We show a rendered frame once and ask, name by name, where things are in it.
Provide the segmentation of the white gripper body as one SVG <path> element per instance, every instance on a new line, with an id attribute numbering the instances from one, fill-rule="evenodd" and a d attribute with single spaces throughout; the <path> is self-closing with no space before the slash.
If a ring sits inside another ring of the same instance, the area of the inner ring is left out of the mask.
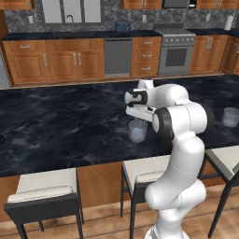
<path id="1" fill-rule="evenodd" d="M 139 106 L 139 107 L 126 107 L 126 114 L 134 118 L 152 122 L 152 116 L 155 112 L 154 107 L 150 106 Z"/>

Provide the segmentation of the clear glass of water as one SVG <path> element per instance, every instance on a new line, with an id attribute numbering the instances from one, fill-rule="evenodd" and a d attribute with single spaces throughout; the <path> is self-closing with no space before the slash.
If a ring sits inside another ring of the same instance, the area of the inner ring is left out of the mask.
<path id="1" fill-rule="evenodd" d="M 135 143 L 141 143 L 147 135 L 148 124 L 144 120 L 134 119 L 129 123 L 129 137 Z"/>
<path id="2" fill-rule="evenodd" d="M 221 121 L 224 126 L 234 128 L 239 123 L 239 109 L 226 107 Z"/>

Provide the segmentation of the wooden drawer stack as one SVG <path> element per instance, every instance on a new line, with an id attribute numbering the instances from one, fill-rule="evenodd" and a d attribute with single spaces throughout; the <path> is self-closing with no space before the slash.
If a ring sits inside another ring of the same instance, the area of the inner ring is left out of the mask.
<path id="1" fill-rule="evenodd" d="M 132 49 L 132 77 L 154 76 L 158 73 L 162 38 L 134 37 Z"/>

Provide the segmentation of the black stool with cream cushion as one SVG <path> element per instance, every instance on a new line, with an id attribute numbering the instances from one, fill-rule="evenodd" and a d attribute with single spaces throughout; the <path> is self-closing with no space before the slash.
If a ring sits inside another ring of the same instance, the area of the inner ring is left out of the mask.
<path id="1" fill-rule="evenodd" d="M 136 205 L 144 203 L 146 187 L 165 172 L 169 155 L 124 161 L 121 164 L 120 216 L 123 217 L 124 194 L 131 198 L 130 239 L 134 239 Z"/>
<path id="2" fill-rule="evenodd" d="M 209 162 L 215 169 L 215 173 L 203 174 L 207 162 Z M 219 176 L 223 179 L 226 185 L 221 193 L 218 209 L 208 233 L 208 239 L 211 239 L 213 235 L 232 188 L 239 187 L 239 145 L 225 148 L 211 148 L 205 151 L 204 161 L 200 173 L 198 174 L 198 178 L 205 180 Z"/>
<path id="3" fill-rule="evenodd" d="M 79 238 L 83 239 L 84 216 L 77 169 L 63 169 L 21 175 L 17 191 L 7 198 L 4 210 L 15 223 L 21 239 L 28 239 L 24 224 L 75 216 Z"/>

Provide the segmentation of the grey dishwasher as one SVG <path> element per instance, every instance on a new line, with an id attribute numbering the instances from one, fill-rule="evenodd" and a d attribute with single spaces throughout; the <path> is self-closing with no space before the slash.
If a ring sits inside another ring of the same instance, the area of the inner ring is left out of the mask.
<path id="1" fill-rule="evenodd" d="M 105 39 L 105 76 L 129 76 L 132 58 L 131 37 Z"/>

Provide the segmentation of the steel oven with hob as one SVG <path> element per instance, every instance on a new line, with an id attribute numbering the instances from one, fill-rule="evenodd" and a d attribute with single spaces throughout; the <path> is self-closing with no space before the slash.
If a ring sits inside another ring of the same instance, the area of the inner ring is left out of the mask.
<path id="1" fill-rule="evenodd" d="M 187 75 L 196 34 L 177 28 L 156 29 L 162 34 L 159 76 Z"/>

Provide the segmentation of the wooden island base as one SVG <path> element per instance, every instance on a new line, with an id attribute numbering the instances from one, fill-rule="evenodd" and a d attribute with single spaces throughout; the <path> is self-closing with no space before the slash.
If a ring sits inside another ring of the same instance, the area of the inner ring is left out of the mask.
<path id="1" fill-rule="evenodd" d="M 0 162 L 0 223 L 10 221 L 4 204 L 7 197 L 16 192 L 20 175 L 43 172 L 47 167 L 43 162 Z M 120 162 L 78 167 L 77 173 L 84 208 L 113 204 L 120 200 Z"/>

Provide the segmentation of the blue toaster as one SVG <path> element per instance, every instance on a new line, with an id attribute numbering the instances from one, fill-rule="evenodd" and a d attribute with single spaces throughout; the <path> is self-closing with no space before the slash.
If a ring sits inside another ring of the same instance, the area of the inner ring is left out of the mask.
<path id="1" fill-rule="evenodd" d="M 129 21 L 116 21 L 115 31 L 117 33 L 129 33 L 131 31 L 131 23 Z"/>

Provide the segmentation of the wooden base cupboard run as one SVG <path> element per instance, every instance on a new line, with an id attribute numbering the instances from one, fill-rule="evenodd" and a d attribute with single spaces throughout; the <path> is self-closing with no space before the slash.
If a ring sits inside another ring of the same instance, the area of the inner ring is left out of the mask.
<path id="1" fill-rule="evenodd" d="M 239 47 L 239 37 L 231 35 L 197 35 L 190 60 L 190 73 L 218 73 L 230 46 Z"/>
<path id="2" fill-rule="evenodd" d="M 105 77 L 103 38 L 4 42 L 15 85 Z"/>

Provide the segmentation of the dark sink tap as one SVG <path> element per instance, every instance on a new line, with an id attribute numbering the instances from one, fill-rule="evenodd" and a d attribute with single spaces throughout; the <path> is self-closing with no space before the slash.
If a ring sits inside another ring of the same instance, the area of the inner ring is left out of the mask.
<path id="1" fill-rule="evenodd" d="M 66 15 L 66 18 L 67 18 L 67 19 L 68 19 L 68 18 L 71 19 L 72 33 L 74 33 L 74 32 L 75 32 L 75 22 L 74 22 L 74 17 L 73 17 L 71 14 L 69 14 L 69 15 Z"/>

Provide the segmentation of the dark microwave oven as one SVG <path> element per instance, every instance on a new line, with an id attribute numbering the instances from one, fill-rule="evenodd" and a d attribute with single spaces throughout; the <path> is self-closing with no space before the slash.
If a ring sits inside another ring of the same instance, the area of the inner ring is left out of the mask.
<path id="1" fill-rule="evenodd" d="M 190 0 L 162 0 L 163 8 L 188 8 Z"/>

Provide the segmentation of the white paper towel roll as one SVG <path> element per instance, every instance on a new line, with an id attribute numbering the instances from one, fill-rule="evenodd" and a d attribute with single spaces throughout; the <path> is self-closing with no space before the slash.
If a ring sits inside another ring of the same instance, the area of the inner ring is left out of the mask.
<path id="1" fill-rule="evenodd" d="M 232 22 L 233 22 L 233 15 L 227 16 L 227 20 L 226 20 L 225 27 L 224 27 L 225 31 L 230 31 L 231 30 Z"/>

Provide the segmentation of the grey fridge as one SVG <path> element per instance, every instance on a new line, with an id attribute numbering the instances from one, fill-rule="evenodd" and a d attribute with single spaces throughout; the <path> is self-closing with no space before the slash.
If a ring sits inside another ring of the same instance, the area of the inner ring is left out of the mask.
<path id="1" fill-rule="evenodd" d="M 9 81 L 7 77 L 7 70 L 4 65 L 3 56 L 0 52 L 0 89 L 9 89 Z"/>

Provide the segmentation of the wooden wall cupboard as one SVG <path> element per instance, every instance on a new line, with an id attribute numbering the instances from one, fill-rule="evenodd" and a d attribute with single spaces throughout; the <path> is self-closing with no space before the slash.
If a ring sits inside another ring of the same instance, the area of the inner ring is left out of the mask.
<path id="1" fill-rule="evenodd" d="M 239 0 L 197 0 L 197 9 L 238 9 Z"/>
<path id="2" fill-rule="evenodd" d="M 119 0 L 123 9 L 161 9 L 162 0 Z"/>
<path id="3" fill-rule="evenodd" d="M 34 0 L 0 0 L 0 10 L 33 9 Z"/>

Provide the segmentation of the window with grey frame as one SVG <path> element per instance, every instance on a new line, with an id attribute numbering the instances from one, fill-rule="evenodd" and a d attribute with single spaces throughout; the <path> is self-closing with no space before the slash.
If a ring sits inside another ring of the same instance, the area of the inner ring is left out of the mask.
<path id="1" fill-rule="evenodd" d="M 45 23 L 71 23 L 66 15 L 71 14 L 75 23 L 100 23 L 101 0 L 41 0 Z"/>

